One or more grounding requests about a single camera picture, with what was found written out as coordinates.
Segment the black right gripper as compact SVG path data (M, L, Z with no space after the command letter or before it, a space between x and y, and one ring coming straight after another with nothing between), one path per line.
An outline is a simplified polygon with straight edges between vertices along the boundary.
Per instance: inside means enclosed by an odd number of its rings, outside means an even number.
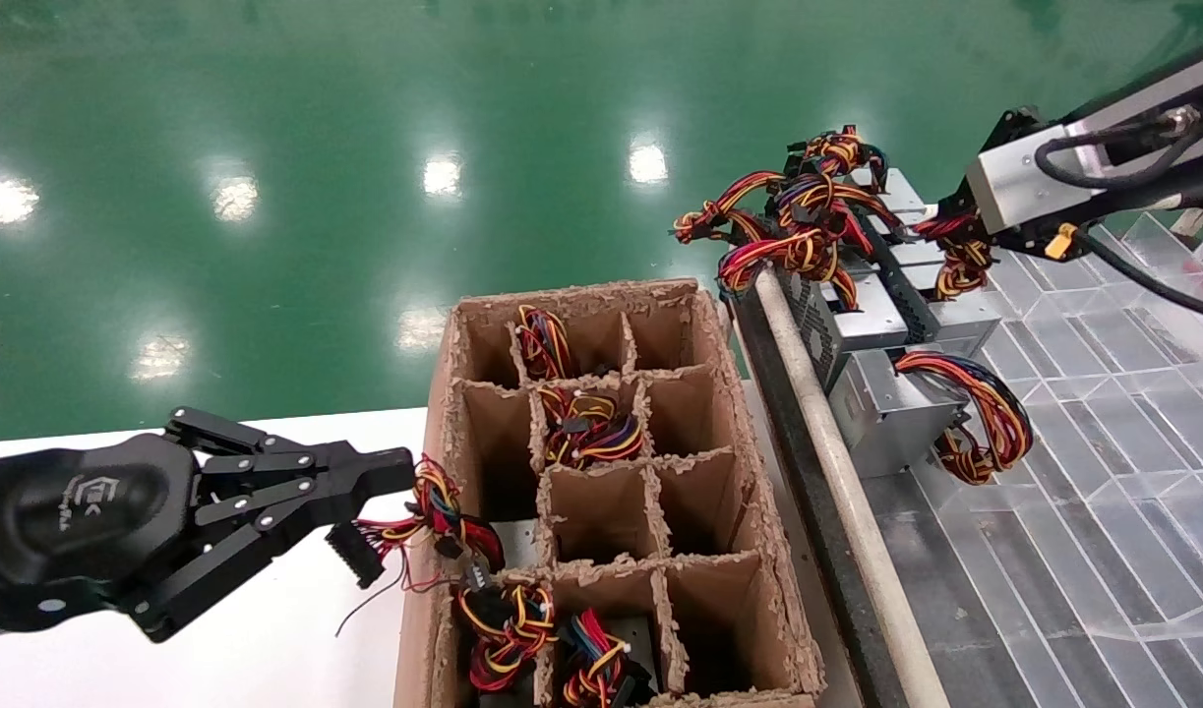
M938 236L996 237L1041 219L1045 175L1035 151L1044 137L1032 108L1006 109L967 161L959 188L938 201Z

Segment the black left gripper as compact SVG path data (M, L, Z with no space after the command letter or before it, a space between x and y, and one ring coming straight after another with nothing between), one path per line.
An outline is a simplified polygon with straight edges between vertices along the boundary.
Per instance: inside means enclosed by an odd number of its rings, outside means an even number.
M235 528L215 542L192 520L198 469L202 493L257 490L220 504ZM162 436L0 457L0 635L109 611L172 639L322 526L367 590L384 561L355 520L413 472L404 447L309 446L196 407L174 409Z

